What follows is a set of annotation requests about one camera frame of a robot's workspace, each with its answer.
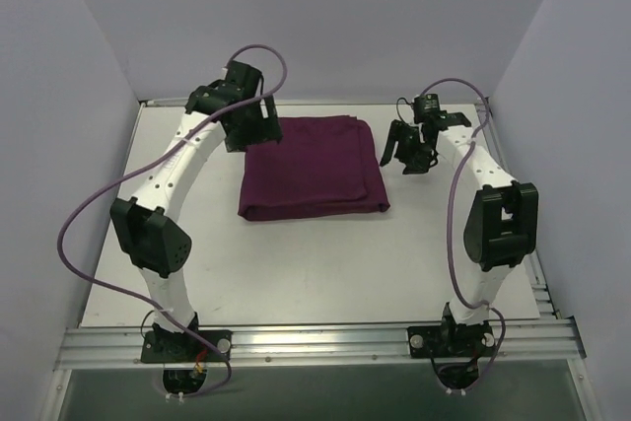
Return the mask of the purple cloth wrap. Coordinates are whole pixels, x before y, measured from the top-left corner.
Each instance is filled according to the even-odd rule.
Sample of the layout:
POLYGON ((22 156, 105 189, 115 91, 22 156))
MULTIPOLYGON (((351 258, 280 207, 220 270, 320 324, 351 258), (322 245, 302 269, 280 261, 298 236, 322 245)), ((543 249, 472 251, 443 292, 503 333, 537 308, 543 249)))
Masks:
POLYGON ((280 142, 245 152, 238 215, 250 222, 384 213, 370 125, 351 115, 283 117, 280 142))

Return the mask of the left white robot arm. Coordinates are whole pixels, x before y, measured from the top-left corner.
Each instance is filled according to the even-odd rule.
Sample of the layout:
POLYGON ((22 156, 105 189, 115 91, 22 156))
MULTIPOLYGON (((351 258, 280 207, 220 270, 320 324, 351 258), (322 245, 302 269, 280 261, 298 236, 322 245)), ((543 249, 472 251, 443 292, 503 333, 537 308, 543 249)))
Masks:
POLYGON ((154 333, 177 361, 191 359, 199 347, 198 317, 183 276, 192 239, 178 224, 187 194, 220 145, 241 152, 281 137, 271 94, 225 80, 202 86, 190 95, 160 162, 147 170, 145 181, 129 198, 111 204, 119 246, 139 269, 156 303, 154 333))

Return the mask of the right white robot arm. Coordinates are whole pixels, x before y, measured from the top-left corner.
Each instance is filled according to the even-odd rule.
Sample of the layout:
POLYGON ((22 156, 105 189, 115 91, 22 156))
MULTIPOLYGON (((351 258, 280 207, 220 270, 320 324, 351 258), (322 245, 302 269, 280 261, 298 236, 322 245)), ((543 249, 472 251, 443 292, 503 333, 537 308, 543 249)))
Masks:
POLYGON ((473 342, 472 325, 485 322, 504 281, 536 247, 539 194, 534 184, 519 182, 483 147, 480 126, 461 112, 432 112, 413 126, 394 120, 380 165, 391 159, 404 164, 406 175, 427 173, 443 160, 454 168, 447 208, 447 265, 454 297, 451 320, 438 330, 438 342, 449 354, 462 353, 473 342), (456 192, 473 191, 462 230, 468 273, 456 274, 456 192))

